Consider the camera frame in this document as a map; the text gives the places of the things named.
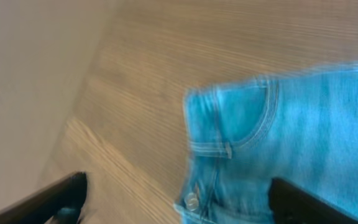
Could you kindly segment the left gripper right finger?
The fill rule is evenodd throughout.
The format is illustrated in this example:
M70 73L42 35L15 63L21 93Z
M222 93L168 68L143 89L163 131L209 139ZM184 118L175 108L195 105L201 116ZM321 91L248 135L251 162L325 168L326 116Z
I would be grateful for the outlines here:
M297 185L274 177L268 190L268 206L279 224L358 223L358 217L340 211Z

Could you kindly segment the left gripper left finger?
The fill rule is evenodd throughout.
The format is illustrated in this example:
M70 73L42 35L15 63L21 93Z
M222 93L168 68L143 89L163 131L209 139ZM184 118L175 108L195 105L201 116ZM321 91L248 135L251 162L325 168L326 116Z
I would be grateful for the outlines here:
M74 172L0 211L3 223L81 223L88 194L86 172Z

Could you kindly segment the light blue denim jeans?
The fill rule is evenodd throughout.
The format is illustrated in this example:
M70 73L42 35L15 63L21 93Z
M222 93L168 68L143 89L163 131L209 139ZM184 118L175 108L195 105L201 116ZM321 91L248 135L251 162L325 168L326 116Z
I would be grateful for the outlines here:
M272 223L283 178L358 221L358 61L194 89L183 223Z

